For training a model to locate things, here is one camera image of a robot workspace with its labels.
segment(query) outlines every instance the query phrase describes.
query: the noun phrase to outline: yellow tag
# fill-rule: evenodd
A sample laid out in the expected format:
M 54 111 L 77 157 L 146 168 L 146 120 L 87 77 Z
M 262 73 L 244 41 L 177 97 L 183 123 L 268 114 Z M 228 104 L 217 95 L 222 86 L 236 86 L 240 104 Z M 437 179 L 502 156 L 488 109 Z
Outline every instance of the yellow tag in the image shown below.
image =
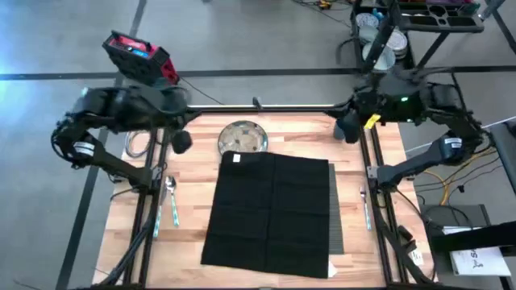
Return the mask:
M 374 123 L 378 122 L 378 120 L 380 120 L 380 118 L 381 118 L 381 116 L 379 114 L 371 115 L 368 122 L 365 123 L 364 127 L 366 129 L 372 129 L 372 127 L 374 126 Z

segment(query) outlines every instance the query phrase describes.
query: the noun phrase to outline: white paper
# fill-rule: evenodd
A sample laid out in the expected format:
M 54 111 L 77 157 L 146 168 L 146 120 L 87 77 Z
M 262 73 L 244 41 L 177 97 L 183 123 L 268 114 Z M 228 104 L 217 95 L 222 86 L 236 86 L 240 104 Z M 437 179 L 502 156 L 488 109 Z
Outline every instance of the white paper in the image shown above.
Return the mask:
M 331 278 L 337 274 L 337 268 L 333 266 L 333 264 L 328 261 L 328 278 Z
M 425 262 L 422 260 L 422 253 L 418 249 L 415 249 L 409 253 L 409 257 L 414 261 L 417 266 L 422 266 Z
M 471 230 L 469 227 L 445 226 L 445 234 Z M 451 265 L 456 275 L 463 276 L 510 276 L 506 261 L 497 246 L 475 250 L 450 252 Z

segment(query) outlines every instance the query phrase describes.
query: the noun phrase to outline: white sticker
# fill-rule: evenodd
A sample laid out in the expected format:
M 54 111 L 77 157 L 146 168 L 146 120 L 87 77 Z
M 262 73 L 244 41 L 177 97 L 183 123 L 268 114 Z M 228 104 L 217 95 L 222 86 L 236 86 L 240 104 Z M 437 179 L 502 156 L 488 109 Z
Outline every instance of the white sticker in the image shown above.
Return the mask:
M 333 266 L 330 261 L 328 261 L 328 278 L 331 278 L 335 275 L 337 275 L 337 268 Z
M 90 144 L 90 143 L 86 143 L 86 142 L 75 142 L 73 144 L 73 146 L 83 147 L 85 149 L 90 149 L 90 150 L 94 150 L 95 149 L 95 145 Z
M 82 147 L 75 147 L 75 151 L 85 154 L 85 155 L 90 155 L 92 157 L 94 155 L 93 151 L 91 151 L 90 149 L 82 148 Z
M 462 143 L 462 139 L 461 138 L 446 138 L 444 140 L 444 143 L 445 144 L 449 144 L 449 143 Z
M 409 257 L 414 261 L 414 264 L 417 266 L 424 265 L 424 262 L 422 260 L 422 254 L 418 249 L 415 249 L 409 253 Z

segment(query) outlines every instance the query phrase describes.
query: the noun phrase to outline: gray floor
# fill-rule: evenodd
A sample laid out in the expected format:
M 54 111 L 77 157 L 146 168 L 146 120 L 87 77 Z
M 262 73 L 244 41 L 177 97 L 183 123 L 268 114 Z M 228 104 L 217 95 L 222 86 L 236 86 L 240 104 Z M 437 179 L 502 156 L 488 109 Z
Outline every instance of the gray floor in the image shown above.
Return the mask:
M 101 49 L 111 29 L 129 32 L 139 0 L 3 0 L 0 2 L 0 73 L 98 73 L 115 67 Z M 516 34 L 516 4 L 501 15 Z M 330 12 L 347 19 L 349 10 Z M 516 64 L 494 19 L 485 33 L 454 35 L 430 65 Z M 178 70 L 229 68 L 334 68 L 335 47 L 349 37 L 337 23 L 289 0 L 147 0 L 138 37 L 165 47 Z M 424 35 L 411 35 L 419 59 L 430 46 Z M 343 49 L 343 66 L 353 67 L 352 47 Z M 437 76 L 450 81 L 446 76 Z M 489 124 L 516 114 L 515 73 L 461 73 L 466 101 Z M 354 76 L 190 78 L 226 104 L 327 104 L 345 100 Z M 0 81 L 0 288 L 23 289 L 14 280 L 50 289 L 56 285 L 86 170 L 74 171 L 54 155 L 49 139 L 55 122 L 85 86 L 109 86 L 114 80 Z M 193 104 L 213 102 L 193 92 Z M 402 125 L 407 150 L 445 131 L 433 124 L 417 130 Z M 123 136 L 109 135 L 107 148 L 118 154 Z M 422 149 L 409 151 L 408 155 Z M 435 168 L 446 176 L 453 168 Z M 434 182 L 421 175 L 416 184 Z M 516 198 L 503 170 L 466 185 L 452 204 L 486 204 L 493 222 L 516 218 Z M 91 281 L 113 186 L 101 172 L 87 217 L 70 287 Z M 422 195 L 435 204 L 439 190 Z M 516 262 L 508 259 L 511 269 Z M 445 284 L 497 289 L 495 279 L 457 278 L 439 272 Z

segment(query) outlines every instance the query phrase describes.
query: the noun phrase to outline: metal plate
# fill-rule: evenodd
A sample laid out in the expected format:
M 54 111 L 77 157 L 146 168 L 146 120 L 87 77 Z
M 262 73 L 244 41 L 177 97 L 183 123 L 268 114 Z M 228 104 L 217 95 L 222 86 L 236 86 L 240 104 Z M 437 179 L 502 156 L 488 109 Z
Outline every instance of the metal plate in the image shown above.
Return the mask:
M 227 125 L 218 136 L 218 151 L 265 152 L 268 137 L 264 128 L 251 121 L 237 121 Z
M 378 28 L 378 25 L 380 24 L 380 21 L 378 21 L 378 18 L 370 13 L 360 13 L 356 16 L 356 25 L 358 27 L 362 26 L 370 26 Z

